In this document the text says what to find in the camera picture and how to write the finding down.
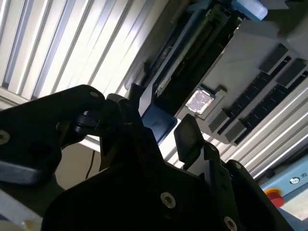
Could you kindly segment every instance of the bolt hole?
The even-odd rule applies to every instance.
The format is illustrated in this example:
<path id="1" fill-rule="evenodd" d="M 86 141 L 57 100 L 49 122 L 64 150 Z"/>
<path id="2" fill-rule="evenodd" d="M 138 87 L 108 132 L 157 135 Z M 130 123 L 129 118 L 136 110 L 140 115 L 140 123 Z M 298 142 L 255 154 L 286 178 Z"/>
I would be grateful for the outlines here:
<path id="1" fill-rule="evenodd" d="M 221 187 L 224 189 L 224 190 L 227 190 L 227 186 L 222 184 Z"/>
<path id="2" fill-rule="evenodd" d="M 230 220 L 228 220 L 228 224 L 230 225 L 230 227 L 234 228 L 234 223 Z"/>
<path id="3" fill-rule="evenodd" d="M 165 200 L 168 202 L 168 204 L 172 203 L 172 199 L 169 196 L 165 196 Z"/>

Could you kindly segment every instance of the corrugated metal wall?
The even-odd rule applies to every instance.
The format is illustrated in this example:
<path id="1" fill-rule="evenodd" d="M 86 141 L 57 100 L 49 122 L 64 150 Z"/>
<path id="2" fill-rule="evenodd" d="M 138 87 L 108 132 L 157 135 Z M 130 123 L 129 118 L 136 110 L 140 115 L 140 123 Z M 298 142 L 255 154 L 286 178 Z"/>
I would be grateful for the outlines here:
<path id="1" fill-rule="evenodd" d="M 79 84 L 119 92 L 167 2 L 2 0 L 0 84 L 26 100 Z"/>

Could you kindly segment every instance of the light blue block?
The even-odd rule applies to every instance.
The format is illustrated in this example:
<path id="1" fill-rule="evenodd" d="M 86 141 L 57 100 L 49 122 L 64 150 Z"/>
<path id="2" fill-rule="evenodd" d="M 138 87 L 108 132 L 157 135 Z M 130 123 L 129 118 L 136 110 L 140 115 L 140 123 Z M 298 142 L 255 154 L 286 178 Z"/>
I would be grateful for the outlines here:
<path id="1" fill-rule="evenodd" d="M 232 6 L 256 22 L 262 21 L 268 14 L 268 9 L 258 0 L 233 0 Z"/>

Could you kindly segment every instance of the blue block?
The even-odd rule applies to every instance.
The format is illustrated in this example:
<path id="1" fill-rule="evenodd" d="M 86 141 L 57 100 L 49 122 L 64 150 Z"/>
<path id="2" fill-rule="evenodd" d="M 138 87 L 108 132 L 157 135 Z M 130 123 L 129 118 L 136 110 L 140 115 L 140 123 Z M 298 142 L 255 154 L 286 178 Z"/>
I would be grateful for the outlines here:
<path id="1" fill-rule="evenodd" d="M 268 9 L 258 0 L 233 0 L 232 6 L 255 22 L 262 21 L 268 14 Z"/>
<path id="2" fill-rule="evenodd" d="M 157 143 L 160 144 L 176 126 L 178 120 L 151 104 L 143 114 L 142 122 L 145 127 L 153 131 Z"/>

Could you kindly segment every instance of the black slot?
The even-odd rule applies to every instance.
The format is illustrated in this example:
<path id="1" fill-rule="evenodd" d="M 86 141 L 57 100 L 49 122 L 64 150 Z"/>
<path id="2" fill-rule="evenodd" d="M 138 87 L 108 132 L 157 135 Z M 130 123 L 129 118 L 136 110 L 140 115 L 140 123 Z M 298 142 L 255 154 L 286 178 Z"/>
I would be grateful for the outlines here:
<path id="1" fill-rule="evenodd" d="M 289 87 L 285 88 L 277 84 L 267 96 L 246 116 L 242 123 L 247 130 L 235 141 L 239 144 L 266 116 L 268 116 L 298 85 L 308 76 L 308 71 L 303 74 Z"/>
<path id="2" fill-rule="evenodd" d="M 291 61 L 290 56 L 286 58 L 276 67 L 271 75 L 261 72 L 253 82 L 244 90 L 244 92 L 235 100 L 231 107 L 226 110 L 226 114 L 230 118 L 224 126 L 218 131 L 221 135 L 223 131 L 231 124 L 231 122 L 246 108 L 249 103 L 266 87 L 266 85 Z"/>

